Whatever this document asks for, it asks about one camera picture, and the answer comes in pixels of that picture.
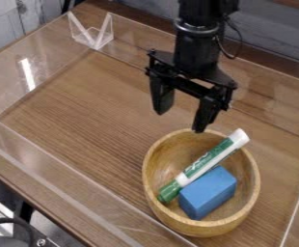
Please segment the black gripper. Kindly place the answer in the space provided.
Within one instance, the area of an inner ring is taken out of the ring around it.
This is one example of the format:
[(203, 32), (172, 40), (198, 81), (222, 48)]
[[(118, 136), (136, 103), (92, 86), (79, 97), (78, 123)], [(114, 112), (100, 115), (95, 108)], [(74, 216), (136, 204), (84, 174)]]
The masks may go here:
[(208, 25), (194, 24), (182, 17), (175, 20), (176, 37), (174, 52), (148, 51), (150, 90), (154, 110), (163, 115), (174, 104), (179, 90), (200, 100), (192, 130), (202, 133), (214, 122), (220, 110), (227, 110), (238, 83), (218, 66), (219, 53), (224, 51), (224, 21)]

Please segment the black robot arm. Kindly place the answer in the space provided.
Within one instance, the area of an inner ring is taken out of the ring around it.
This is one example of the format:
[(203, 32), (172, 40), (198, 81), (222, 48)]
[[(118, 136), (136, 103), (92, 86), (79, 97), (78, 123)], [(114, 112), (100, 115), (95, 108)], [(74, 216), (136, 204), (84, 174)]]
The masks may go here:
[(179, 0), (172, 52), (148, 51), (150, 90), (154, 110), (163, 115), (174, 105), (178, 91), (199, 100), (192, 130), (202, 133), (222, 110), (230, 108), (238, 82), (219, 68), (226, 53), (222, 42), (228, 15), (239, 0)]

